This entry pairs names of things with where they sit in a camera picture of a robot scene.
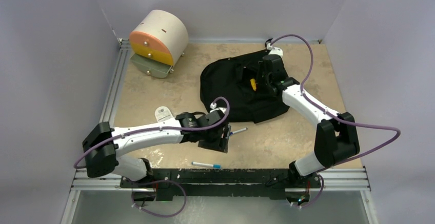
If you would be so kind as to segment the black student backpack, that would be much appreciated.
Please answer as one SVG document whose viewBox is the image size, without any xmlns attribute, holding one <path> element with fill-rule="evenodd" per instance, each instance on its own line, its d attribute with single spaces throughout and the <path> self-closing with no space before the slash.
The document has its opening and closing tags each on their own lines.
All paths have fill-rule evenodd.
<svg viewBox="0 0 435 224">
<path fill-rule="evenodd" d="M 215 98 L 222 96 L 230 104 L 228 121 L 255 124 L 276 118 L 289 110 L 281 95 L 262 95 L 254 91 L 250 80 L 256 78 L 259 61 L 268 50 L 216 60 L 200 75 L 200 99 L 207 111 Z"/>
</svg>

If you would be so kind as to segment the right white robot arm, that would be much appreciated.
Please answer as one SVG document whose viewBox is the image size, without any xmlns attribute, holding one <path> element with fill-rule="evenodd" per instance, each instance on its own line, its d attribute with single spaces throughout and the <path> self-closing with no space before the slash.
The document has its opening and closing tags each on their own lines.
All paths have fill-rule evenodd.
<svg viewBox="0 0 435 224">
<path fill-rule="evenodd" d="M 340 114 L 335 110 L 331 110 L 332 115 L 329 116 L 327 107 L 287 75 L 279 55 L 266 55 L 259 61 L 256 90 L 276 96 L 316 129 L 313 151 L 289 165 L 288 180 L 293 186 L 299 187 L 309 175 L 359 154 L 357 130 L 348 125 L 354 117 L 348 112 Z"/>
</svg>

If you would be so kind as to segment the white marker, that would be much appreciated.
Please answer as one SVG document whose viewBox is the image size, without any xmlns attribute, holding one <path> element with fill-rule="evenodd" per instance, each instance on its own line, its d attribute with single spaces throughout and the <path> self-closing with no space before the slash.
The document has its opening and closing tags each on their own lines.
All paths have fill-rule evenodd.
<svg viewBox="0 0 435 224">
<path fill-rule="evenodd" d="M 221 166 L 217 165 L 217 164 L 206 164 L 206 163 L 195 162 L 195 161 L 192 161 L 191 164 L 193 166 L 197 166 L 197 167 L 206 167 L 206 168 L 213 168 L 213 169 L 220 169 L 221 168 Z"/>
<path fill-rule="evenodd" d="M 238 134 L 238 133 L 244 132 L 244 131 L 247 131 L 247 130 L 248 130 L 248 128 L 245 127 L 245 128 L 241 128 L 241 129 L 238 129 L 238 130 L 235 130 L 235 131 L 231 131 L 230 132 L 230 136 L 232 136 L 234 134 Z"/>
</svg>

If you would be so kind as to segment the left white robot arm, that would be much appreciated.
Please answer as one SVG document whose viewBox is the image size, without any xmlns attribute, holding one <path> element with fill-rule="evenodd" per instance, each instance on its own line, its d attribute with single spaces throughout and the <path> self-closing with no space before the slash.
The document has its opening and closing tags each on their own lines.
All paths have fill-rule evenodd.
<svg viewBox="0 0 435 224">
<path fill-rule="evenodd" d="M 183 112 L 158 123 L 130 128 L 113 128 L 104 121 L 97 124 L 82 142 L 84 167 L 89 178 L 116 174 L 145 188 L 153 181 L 150 162 L 146 158 L 131 157 L 130 152 L 196 142 L 200 148 L 227 153 L 230 133 L 224 108 L 208 114 Z"/>
</svg>

